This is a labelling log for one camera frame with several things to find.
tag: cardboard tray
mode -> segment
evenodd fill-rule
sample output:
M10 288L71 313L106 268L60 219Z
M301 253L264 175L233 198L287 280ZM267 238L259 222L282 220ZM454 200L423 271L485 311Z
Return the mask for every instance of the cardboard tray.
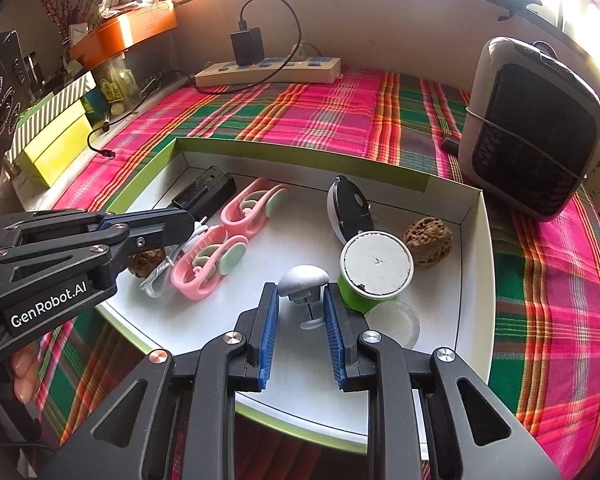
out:
M495 291L491 237L482 192L469 186L380 162L305 148L218 139L177 139L155 156L112 204L115 212L169 206L171 199L211 165L231 173L242 189L256 177L286 183L290 199L253 240L238 267L206 300L177 291L152 299L129 272L118 293L99 307L144 352L199 349L233 329L243 310L257 306L265 282L278 282L299 264L338 277L342 244L327 217L326 195L344 174L372 203L376 228L402 237L425 216L438 216L454 236L451 254L429 269L416 268L399 299L420 319L414 349L453 348L487 381L493 351ZM209 224L217 224L216 215ZM323 445L365 452L365 393L344 394L333 379L324 329L306 332L304 308L280 301L272 373L261 394L237 394L236 409L270 427ZM421 454L428 458L416 398Z

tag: wall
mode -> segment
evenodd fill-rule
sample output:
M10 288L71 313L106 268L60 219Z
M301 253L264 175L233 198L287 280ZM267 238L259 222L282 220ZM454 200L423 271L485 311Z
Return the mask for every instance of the wall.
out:
M176 47L186 70L233 59L229 34L237 30L246 0L191 0L176 8ZM408 73L469 91L480 51L496 36L551 44L558 58L600 97L600 71L527 20L498 22L504 9L485 0L287 0L296 10L303 39L349 66ZM288 10L258 0L245 11L260 27L267 56L286 56L297 40ZM600 158L600 147L596 152Z
M0 14L0 32L8 30L18 31L24 55L36 52L43 74L62 66L62 37L38 0L8 0Z

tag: metal bolt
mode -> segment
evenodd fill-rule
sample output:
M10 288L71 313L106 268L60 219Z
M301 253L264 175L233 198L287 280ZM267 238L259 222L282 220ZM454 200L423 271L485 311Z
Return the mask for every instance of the metal bolt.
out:
M227 332L222 336L222 340L228 345L237 345L240 341L242 341L242 334L240 332Z
M154 350L149 354L149 361L154 365L159 365L165 362L169 357L169 354L165 350Z
M362 334L362 341L367 343L378 343L382 339L382 335L375 330L367 330Z
M436 352L436 357L443 363L450 363L456 358L456 354L451 348L439 348Z

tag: table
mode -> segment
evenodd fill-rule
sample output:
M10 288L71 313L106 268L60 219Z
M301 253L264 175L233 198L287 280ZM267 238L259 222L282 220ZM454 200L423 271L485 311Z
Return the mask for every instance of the table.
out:
M468 99L438 83L355 68L333 86L271 84L237 96L179 90L112 139L115 160L94 158L55 207L106 207L176 136L309 146L461 181L441 145L459 136ZM600 221L583 189L545 224L496 200L488 211L496 270L490 387L573 478L600 442ZM80 316L43 341L38 405L62 438L120 377L120 354L131 354L119 338L115 350L94 348L112 343L84 340L80 327L90 322Z

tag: orange box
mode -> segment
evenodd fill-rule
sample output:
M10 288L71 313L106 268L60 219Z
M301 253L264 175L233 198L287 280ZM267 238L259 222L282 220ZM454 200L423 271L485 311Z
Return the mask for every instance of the orange box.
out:
M107 20L71 49L71 59L93 70L110 57L177 26L173 2L157 2Z

